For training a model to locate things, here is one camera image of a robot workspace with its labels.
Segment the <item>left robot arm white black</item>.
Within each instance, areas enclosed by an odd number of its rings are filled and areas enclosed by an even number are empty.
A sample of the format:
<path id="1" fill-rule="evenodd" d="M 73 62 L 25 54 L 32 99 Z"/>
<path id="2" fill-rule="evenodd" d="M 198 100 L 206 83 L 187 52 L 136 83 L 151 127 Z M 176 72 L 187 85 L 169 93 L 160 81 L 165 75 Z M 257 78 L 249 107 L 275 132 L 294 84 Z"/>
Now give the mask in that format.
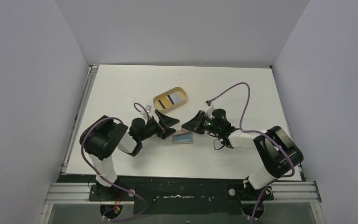
<path id="1" fill-rule="evenodd" d="M 172 126 L 180 122 L 155 110 L 156 117 L 134 118 L 131 126 L 121 120 L 103 115 L 81 135 L 79 143 L 82 154 L 91 158 L 91 167 L 96 172 L 96 181 L 102 185 L 101 194 L 107 200 L 119 196 L 118 176 L 114 170 L 113 153 L 116 149 L 134 157 L 143 148 L 142 142 L 157 136 L 163 140 L 173 135 Z"/>

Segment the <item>beige leather card holder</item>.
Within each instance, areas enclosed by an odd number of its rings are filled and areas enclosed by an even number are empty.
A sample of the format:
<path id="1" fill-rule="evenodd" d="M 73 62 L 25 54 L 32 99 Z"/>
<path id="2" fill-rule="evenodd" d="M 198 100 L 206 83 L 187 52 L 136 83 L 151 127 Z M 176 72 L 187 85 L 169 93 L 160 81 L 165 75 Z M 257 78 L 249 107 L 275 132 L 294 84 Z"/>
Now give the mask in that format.
<path id="1" fill-rule="evenodd" d="M 173 135 L 176 135 L 176 134 L 180 134 L 180 133 L 187 133 L 187 132 L 190 132 L 190 131 L 187 131 L 187 130 L 178 130 L 178 131 L 176 131 Z"/>

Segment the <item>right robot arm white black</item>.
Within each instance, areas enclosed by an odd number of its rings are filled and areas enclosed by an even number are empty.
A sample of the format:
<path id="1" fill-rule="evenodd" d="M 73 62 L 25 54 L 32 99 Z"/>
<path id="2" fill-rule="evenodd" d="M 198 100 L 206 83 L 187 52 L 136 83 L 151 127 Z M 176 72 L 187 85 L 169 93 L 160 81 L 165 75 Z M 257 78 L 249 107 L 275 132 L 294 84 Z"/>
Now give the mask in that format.
<path id="1" fill-rule="evenodd" d="M 262 188 L 286 175 L 293 176 L 295 166 L 303 162 L 301 150 L 280 126 L 266 131 L 244 130 L 234 127 L 224 109 L 210 114 L 199 111 L 194 118 L 181 126 L 199 135 L 208 133 L 227 148 L 248 148 L 258 152 L 263 165 L 244 180 L 244 195 L 256 199 Z"/>

